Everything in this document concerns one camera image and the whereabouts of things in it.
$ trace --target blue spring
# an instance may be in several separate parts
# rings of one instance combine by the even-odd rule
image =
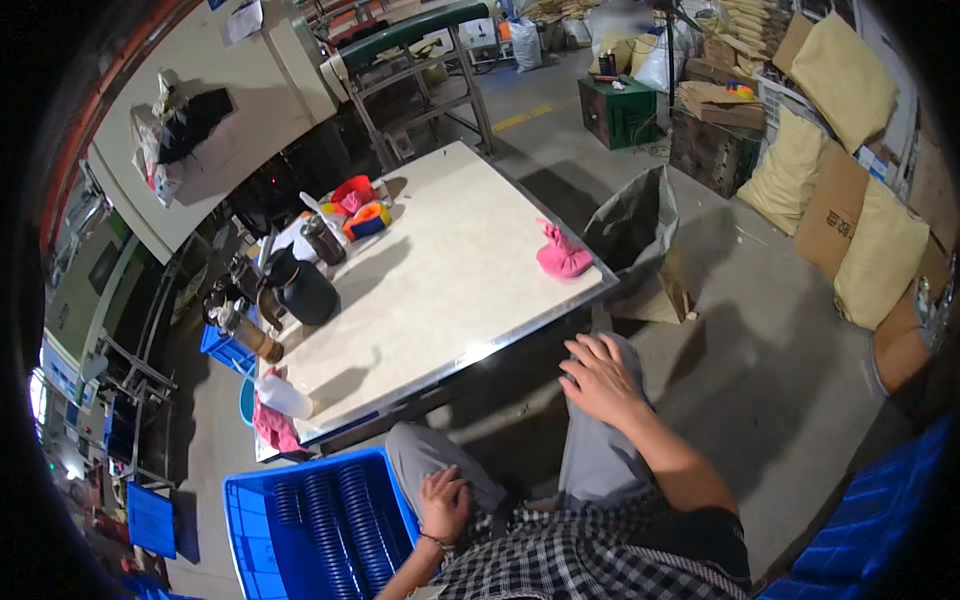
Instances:
[[[338,522],[336,501],[327,474],[309,475],[304,487],[307,515],[334,597],[338,600],[369,598],[367,586],[353,568],[354,561],[350,559],[343,527]]]
[[[364,465],[351,465],[337,472],[340,495],[347,513],[349,535],[360,558],[371,591],[378,593],[399,568],[398,553],[379,498],[371,489]]]
[[[301,521],[300,502],[297,499],[297,488],[289,481],[278,481],[274,484],[274,501],[276,515],[284,525],[296,525]]]

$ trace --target white squeeze bottle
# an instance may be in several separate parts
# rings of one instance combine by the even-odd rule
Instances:
[[[313,401],[273,373],[257,377],[253,387],[260,401],[278,413],[304,420],[313,416]]]

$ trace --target bracelet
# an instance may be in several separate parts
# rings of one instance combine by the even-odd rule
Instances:
[[[455,546],[455,545],[452,544],[452,543],[443,543],[442,541],[437,540],[437,539],[434,538],[433,536],[428,536],[428,535],[426,535],[426,534],[420,534],[420,537],[423,538],[423,539],[425,539],[425,540],[430,540],[430,541],[434,542],[435,544],[437,544],[438,546],[441,547],[441,549],[443,550],[443,552],[452,552],[452,551],[455,550],[456,547],[457,547],[457,546]]]

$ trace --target green box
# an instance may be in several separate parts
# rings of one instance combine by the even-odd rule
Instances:
[[[644,84],[620,76],[626,87],[584,77],[579,82],[580,108],[584,127],[610,150],[649,144],[663,137],[657,127],[657,92]]]

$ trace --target blue plastic crate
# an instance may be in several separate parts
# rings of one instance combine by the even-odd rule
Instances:
[[[756,600],[857,600],[864,597],[861,586],[821,586],[790,579],[778,579]]]
[[[347,505],[340,489],[340,481],[345,476],[352,476],[350,474],[356,471],[356,466],[364,468],[371,495],[375,495],[382,507],[377,522],[385,527],[384,541],[397,550],[400,561],[409,556],[420,529],[382,446],[287,468],[231,475],[224,480],[224,512],[233,562],[244,597],[249,600],[337,597],[334,581],[325,566],[329,564],[329,558],[318,546],[307,511],[305,484],[308,477],[311,481],[322,478],[329,482],[332,504],[336,507],[336,514],[330,517],[335,517],[343,527],[345,547],[351,556],[350,568],[363,584],[363,598],[366,600],[376,594],[378,589],[370,588],[364,565],[357,554],[358,546],[351,537],[348,523],[352,520],[356,524],[356,521],[348,519]],[[287,524],[280,522],[274,492],[277,483],[291,484],[297,489],[302,520],[297,520],[298,509],[294,508],[294,522],[291,522],[290,501],[284,500],[281,509]]]
[[[204,336],[200,341],[200,352],[209,354],[221,363],[237,371],[233,365],[235,359],[244,372],[253,367],[255,356],[253,352],[244,348],[239,342],[228,335],[221,335],[220,330],[212,325],[204,325]]]
[[[127,525],[130,543],[168,559],[177,558],[174,505],[167,498],[127,482]]]
[[[823,584],[870,581],[922,506],[950,417],[858,471],[830,521],[794,562],[793,578]]]

